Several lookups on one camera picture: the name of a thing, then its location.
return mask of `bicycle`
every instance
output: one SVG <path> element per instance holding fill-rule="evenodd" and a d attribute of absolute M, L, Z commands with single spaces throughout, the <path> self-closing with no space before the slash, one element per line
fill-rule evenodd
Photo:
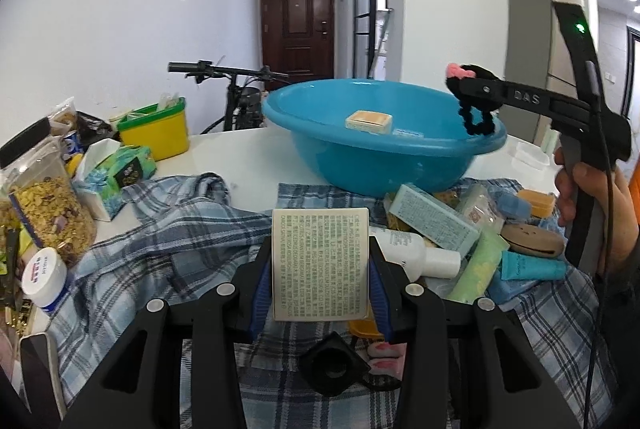
<path fill-rule="evenodd" d="M 280 82 L 289 85 L 289 75 L 285 73 L 271 72 L 268 66 L 263 66 L 259 71 L 243 70 L 240 68 L 223 68 L 213 66 L 210 60 L 198 62 L 169 62 L 167 71 L 170 73 L 185 73 L 184 78 L 193 76 L 196 84 L 202 84 L 208 78 L 228 78 L 229 85 L 226 88 L 225 115 L 209 125 L 202 133 L 207 134 L 220 123 L 224 122 L 223 130 L 253 129 L 260 127 L 264 118 L 260 105 L 261 94 L 257 88 L 249 88 L 249 84 L 256 80 L 263 82 Z M 245 76 L 244 85 L 238 85 L 238 76 Z"/>

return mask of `plaid cloth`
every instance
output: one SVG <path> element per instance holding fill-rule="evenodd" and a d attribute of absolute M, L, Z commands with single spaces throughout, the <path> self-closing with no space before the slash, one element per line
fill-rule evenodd
<path fill-rule="evenodd" d="M 458 190 L 473 182 L 462 180 Z M 490 183 L 520 189 L 512 180 Z M 281 184 L 278 196 L 278 206 L 286 208 L 366 206 L 372 224 L 386 225 L 381 200 L 335 187 Z M 58 345 L 68 403 L 149 299 L 178 303 L 200 297 L 229 281 L 239 265 L 255 257 L 270 233 L 270 216 L 231 208 L 224 182 L 212 173 L 127 187 L 126 199 L 134 204 L 143 224 L 92 247 L 74 269 L 76 281 L 52 316 L 49 333 Z M 543 226 L 558 229 L 556 219 Z M 590 281 L 575 270 L 564 282 L 541 284 L 510 303 L 534 351 L 578 417 L 584 408 L 596 305 Z M 275 323 L 270 314 L 254 345 L 236 345 L 249 428 L 392 427 L 397 391 L 373 393 L 355 385 L 329 399 L 313 392 L 300 376 L 297 357 L 332 331 L 348 337 L 345 323 Z M 190 349 L 186 342 L 180 390 L 184 429 L 191 427 Z M 604 346 L 600 349 L 591 397 L 592 424 L 609 411 L 615 385 L 607 352 Z"/>

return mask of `wooden door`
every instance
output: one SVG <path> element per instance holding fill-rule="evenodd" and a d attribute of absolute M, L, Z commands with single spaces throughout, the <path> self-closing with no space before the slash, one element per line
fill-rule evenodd
<path fill-rule="evenodd" d="M 261 0 L 261 11 L 263 64 L 291 82 L 334 78 L 334 0 Z"/>

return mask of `green lid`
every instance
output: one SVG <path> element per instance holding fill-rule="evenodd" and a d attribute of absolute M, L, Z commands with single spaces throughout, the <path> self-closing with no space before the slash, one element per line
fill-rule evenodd
<path fill-rule="evenodd" d="M 129 117 L 126 116 L 118 122 L 118 131 L 124 131 L 126 129 L 131 129 L 140 125 L 146 125 L 148 123 L 155 122 L 156 120 L 161 120 L 163 118 L 167 118 L 168 116 L 173 116 L 174 114 L 183 112 L 185 106 L 186 100 L 183 96 L 181 96 L 176 105 L 167 107 L 162 111 L 156 111 L 156 109 L 158 109 L 158 104 L 148 105 L 146 107 L 143 107 L 142 109 L 135 109 L 134 111 L 132 111 L 132 113 L 143 113 L 145 116 L 132 119 L 129 119 Z"/>

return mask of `white table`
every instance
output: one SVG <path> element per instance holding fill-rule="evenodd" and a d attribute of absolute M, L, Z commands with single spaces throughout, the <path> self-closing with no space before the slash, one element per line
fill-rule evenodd
<path fill-rule="evenodd" d="M 500 150 L 476 158 L 466 176 L 481 180 L 514 178 L 527 189 L 557 194 L 554 178 L 558 167 L 552 162 L 537 176 L 511 166 L 515 146 L 509 137 Z M 267 128 L 212 133 L 191 137 L 190 149 L 179 156 L 158 162 L 156 178 L 174 174 L 213 172 L 222 176 L 235 208 L 260 212 L 273 208 L 278 184 L 326 184 L 327 181 L 306 167 L 291 141 L 289 131 L 270 125 Z M 98 221 L 96 241 L 109 239 L 139 225 L 131 205 L 126 205 L 113 221 Z M 32 332 L 46 329 L 49 317 L 37 310 Z"/>

